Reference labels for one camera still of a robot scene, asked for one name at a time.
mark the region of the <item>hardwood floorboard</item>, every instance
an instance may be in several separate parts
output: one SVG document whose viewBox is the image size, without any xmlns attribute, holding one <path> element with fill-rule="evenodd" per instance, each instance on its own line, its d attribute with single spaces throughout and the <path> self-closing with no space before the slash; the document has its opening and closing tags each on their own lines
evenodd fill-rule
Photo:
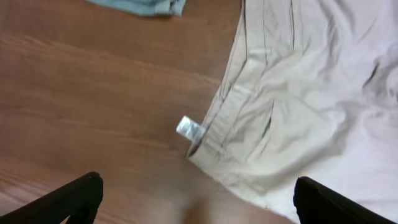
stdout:
<svg viewBox="0 0 398 224">
<path fill-rule="evenodd" d="M 288 223 L 189 163 L 175 132 L 183 115 L 203 119 L 240 4 L 188 0 L 183 17 L 144 18 L 0 0 L 0 215 L 97 171 L 96 223 Z"/>
</svg>

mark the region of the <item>clothing tag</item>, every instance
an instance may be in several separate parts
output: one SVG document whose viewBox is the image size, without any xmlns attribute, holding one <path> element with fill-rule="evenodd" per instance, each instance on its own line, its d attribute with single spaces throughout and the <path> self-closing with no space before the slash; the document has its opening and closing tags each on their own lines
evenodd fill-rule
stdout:
<svg viewBox="0 0 398 224">
<path fill-rule="evenodd" d="M 177 132 L 191 140 L 192 143 L 199 144 L 205 135 L 206 129 L 189 117 L 184 116 L 177 126 Z"/>
</svg>

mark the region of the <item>folded clothing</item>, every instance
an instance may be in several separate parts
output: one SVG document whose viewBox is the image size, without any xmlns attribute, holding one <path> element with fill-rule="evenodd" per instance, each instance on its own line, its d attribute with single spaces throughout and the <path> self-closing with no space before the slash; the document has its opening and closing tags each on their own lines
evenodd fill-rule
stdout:
<svg viewBox="0 0 398 224">
<path fill-rule="evenodd" d="M 181 16 L 186 0 L 86 0 L 140 16 Z"/>
<path fill-rule="evenodd" d="M 308 176 L 398 222 L 398 1 L 246 0 L 188 159 L 299 222 Z"/>
</svg>

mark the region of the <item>khaki pants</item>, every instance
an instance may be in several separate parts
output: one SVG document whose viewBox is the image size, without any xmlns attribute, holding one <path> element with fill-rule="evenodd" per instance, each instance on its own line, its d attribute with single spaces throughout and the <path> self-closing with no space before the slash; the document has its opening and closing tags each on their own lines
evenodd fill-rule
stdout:
<svg viewBox="0 0 398 224">
<path fill-rule="evenodd" d="M 295 222 L 301 175 L 398 222 L 397 15 L 394 0 L 246 0 L 188 158 Z"/>
</svg>

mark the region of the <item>wooden floor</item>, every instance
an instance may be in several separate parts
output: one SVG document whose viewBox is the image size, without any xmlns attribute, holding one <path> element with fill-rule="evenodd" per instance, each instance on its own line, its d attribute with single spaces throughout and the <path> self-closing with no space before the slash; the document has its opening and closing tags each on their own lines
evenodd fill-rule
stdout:
<svg viewBox="0 0 398 224">
<path fill-rule="evenodd" d="M 96 223 L 287 223 L 185 159 L 223 76 L 240 0 L 141 18 L 83 0 L 0 0 L 0 215 L 89 172 Z"/>
</svg>

